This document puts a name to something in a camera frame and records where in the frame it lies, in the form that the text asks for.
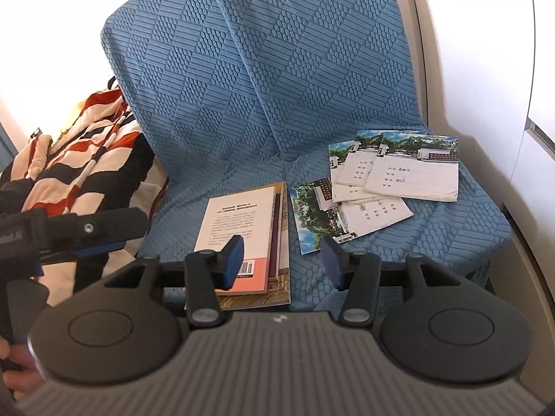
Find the chair backrest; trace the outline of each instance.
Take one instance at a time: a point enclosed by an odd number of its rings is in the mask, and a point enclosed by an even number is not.
[[[423,124],[395,0],[130,0],[102,41],[170,178]]]

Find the white wall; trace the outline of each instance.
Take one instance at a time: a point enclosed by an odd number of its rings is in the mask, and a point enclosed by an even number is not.
[[[111,78],[100,32],[126,1],[0,0],[0,122],[11,114],[25,138],[37,127],[57,135],[71,107]]]

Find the barcode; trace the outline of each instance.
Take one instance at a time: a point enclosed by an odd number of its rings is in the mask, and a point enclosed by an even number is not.
[[[252,277],[254,269],[254,261],[243,261],[239,269],[238,277]]]

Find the checkered fabric pattern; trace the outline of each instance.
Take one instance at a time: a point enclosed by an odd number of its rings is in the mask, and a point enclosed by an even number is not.
[[[193,249],[210,197],[327,176],[327,145],[359,129],[424,127],[395,0],[130,0],[102,43],[170,177],[142,248],[163,261]],[[414,217],[345,247],[467,275],[510,236],[463,165],[459,201],[407,205]],[[331,284],[289,230],[292,307],[311,310]]]

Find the striped blanket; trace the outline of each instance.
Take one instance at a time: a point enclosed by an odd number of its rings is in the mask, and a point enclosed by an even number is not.
[[[118,85],[92,94],[56,142],[35,137],[0,177],[0,212],[43,207],[49,216],[138,207],[152,218],[168,179]],[[142,239],[77,263],[45,266],[55,305],[134,259]]]

